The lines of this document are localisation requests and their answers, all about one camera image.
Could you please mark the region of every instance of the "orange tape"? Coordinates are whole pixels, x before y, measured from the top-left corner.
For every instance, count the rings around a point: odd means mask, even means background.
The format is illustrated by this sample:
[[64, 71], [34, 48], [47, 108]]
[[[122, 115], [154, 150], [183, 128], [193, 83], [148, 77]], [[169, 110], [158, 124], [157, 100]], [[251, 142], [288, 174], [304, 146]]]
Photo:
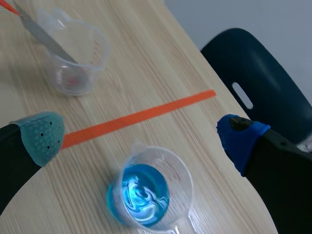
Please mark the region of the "orange tape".
[[154, 118], [165, 113], [177, 110], [179, 108], [203, 101], [208, 98], [216, 96], [214, 90], [207, 90], [190, 97], [185, 97], [180, 100], [169, 102], [160, 106], [152, 107], [150, 109], [140, 111], [128, 116], [116, 118], [105, 123], [94, 125], [77, 132], [66, 134], [64, 137], [63, 149], [82, 142], [94, 139], [107, 133], [111, 133], [121, 128], [140, 123], [142, 121]]

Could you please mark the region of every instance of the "blue water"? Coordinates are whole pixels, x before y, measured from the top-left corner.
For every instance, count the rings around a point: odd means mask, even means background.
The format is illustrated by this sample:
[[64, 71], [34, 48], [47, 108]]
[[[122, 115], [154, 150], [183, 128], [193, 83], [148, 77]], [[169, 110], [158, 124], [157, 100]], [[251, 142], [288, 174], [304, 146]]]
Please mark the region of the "blue water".
[[[108, 207], [120, 220], [111, 193], [109, 189]], [[159, 222], [169, 206], [169, 190], [165, 178], [154, 167], [145, 164], [133, 165], [124, 171], [122, 195], [129, 213], [138, 223], [146, 227]]]

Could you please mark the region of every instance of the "wooden table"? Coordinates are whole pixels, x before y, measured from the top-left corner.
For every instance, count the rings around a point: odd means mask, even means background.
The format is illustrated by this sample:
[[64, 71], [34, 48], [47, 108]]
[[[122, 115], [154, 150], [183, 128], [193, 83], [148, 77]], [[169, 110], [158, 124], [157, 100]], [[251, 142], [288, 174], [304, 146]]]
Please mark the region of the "wooden table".
[[12, 199], [0, 217], [1, 234], [143, 233], [121, 226], [102, 207], [103, 191], [136, 139], [168, 148], [186, 163], [199, 234], [276, 233], [216, 133], [223, 115], [245, 114], [160, 0], [36, 1], [98, 27], [111, 54], [92, 93], [65, 97], [45, 81], [43, 46], [18, 17], [1, 11], [0, 127], [51, 110], [65, 116], [68, 133], [207, 89], [217, 96], [63, 150]]

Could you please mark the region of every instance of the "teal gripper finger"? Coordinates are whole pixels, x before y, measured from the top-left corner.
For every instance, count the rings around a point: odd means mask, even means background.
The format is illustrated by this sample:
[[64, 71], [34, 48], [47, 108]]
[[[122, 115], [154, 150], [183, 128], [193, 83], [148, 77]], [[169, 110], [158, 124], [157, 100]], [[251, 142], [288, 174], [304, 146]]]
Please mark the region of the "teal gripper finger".
[[33, 161], [44, 167], [61, 149], [64, 139], [63, 118], [55, 112], [42, 112], [11, 124], [20, 128], [21, 140]]

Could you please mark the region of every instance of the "empty measuring cup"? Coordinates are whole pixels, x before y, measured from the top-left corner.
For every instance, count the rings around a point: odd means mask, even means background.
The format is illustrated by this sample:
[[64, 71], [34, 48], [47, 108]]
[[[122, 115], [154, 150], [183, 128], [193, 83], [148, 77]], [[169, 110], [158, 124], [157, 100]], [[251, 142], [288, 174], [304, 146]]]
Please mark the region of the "empty measuring cup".
[[108, 189], [107, 205], [125, 225], [158, 234], [182, 234], [177, 223], [189, 220], [192, 197], [191, 175], [176, 154], [136, 144], [132, 157]]
[[83, 21], [71, 19], [58, 8], [50, 13], [37, 9], [37, 22], [69, 55], [48, 51], [52, 85], [67, 95], [90, 92], [109, 54], [104, 34]]

